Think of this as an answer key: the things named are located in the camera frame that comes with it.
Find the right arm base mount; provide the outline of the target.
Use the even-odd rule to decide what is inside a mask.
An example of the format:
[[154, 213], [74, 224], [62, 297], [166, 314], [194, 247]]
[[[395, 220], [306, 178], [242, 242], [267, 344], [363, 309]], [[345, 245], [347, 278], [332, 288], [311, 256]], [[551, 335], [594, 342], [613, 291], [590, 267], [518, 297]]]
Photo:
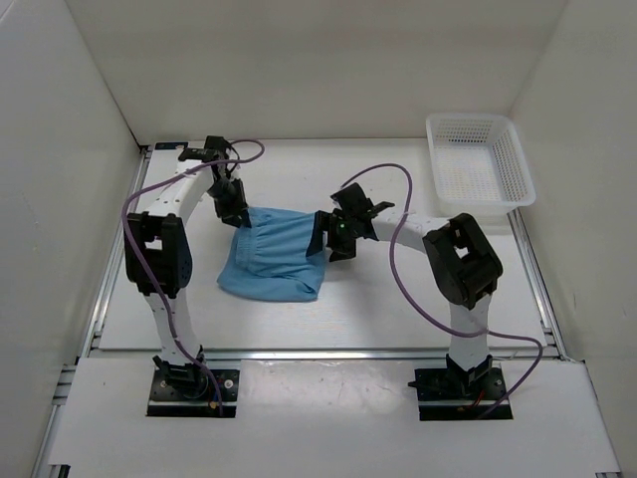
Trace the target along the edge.
[[502, 370], [492, 368], [467, 389], [445, 368], [417, 368], [407, 385], [416, 390], [420, 421], [512, 420], [507, 400], [487, 410], [507, 393]]

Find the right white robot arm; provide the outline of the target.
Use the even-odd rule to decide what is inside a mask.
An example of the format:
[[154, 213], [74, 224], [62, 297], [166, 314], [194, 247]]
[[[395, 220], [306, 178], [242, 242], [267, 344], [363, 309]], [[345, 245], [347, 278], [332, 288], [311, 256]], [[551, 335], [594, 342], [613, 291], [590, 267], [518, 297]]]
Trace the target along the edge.
[[358, 183], [331, 198], [337, 207], [315, 214], [306, 255], [329, 249], [331, 262], [350, 260], [356, 257], [358, 240], [386, 242], [391, 252], [390, 271], [398, 280], [395, 247], [402, 245], [424, 254], [450, 308], [448, 326], [429, 320], [451, 336], [446, 354], [448, 388], [458, 397], [474, 395], [492, 368], [493, 357], [487, 345], [488, 311], [504, 272], [478, 221], [469, 213], [436, 220], [397, 212], [391, 202], [373, 203]]

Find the light blue shorts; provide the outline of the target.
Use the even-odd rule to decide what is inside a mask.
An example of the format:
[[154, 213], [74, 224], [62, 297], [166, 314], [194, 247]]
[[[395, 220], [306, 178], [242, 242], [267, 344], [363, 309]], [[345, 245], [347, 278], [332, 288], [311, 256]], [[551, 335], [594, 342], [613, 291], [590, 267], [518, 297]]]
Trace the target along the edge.
[[316, 300], [326, 259], [308, 255], [315, 216], [265, 207], [248, 210], [251, 225], [232, 238], [217, 284], [231, 295], [262, 302], [306, 303]]

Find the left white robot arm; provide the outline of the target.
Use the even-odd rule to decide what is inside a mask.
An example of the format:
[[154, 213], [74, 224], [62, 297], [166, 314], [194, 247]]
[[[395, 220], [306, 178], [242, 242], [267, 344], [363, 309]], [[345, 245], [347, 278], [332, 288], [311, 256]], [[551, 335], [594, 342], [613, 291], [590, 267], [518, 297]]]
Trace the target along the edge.
[[184, 147], [175, 173], [133, 193], [121, 210], [126, 276], [152, 310], [160, 337], [161, 354], [153, 361], [162, 379], [187, 398], [201, 396], [217, 380], [205, 364], [188, 310], [193, 259], [186, 224], [207, 195], [222, 223], [251, 225], [238, 168], [265, 148], [256, 140], [259, 153], [243, 159], [236, 150], [240, 142], [209, 135], [202, 147]]

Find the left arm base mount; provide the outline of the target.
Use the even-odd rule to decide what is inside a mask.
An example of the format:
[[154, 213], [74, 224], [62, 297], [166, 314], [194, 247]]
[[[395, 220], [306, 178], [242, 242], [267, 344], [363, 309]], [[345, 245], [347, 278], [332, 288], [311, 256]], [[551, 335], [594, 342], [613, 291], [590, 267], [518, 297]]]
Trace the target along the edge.
[[212, 369], [215, 380], [198, 366], [173, 365], [153, 358], [154, 374], [146, 415], [149, 417], [235, 418], [240, 371]]

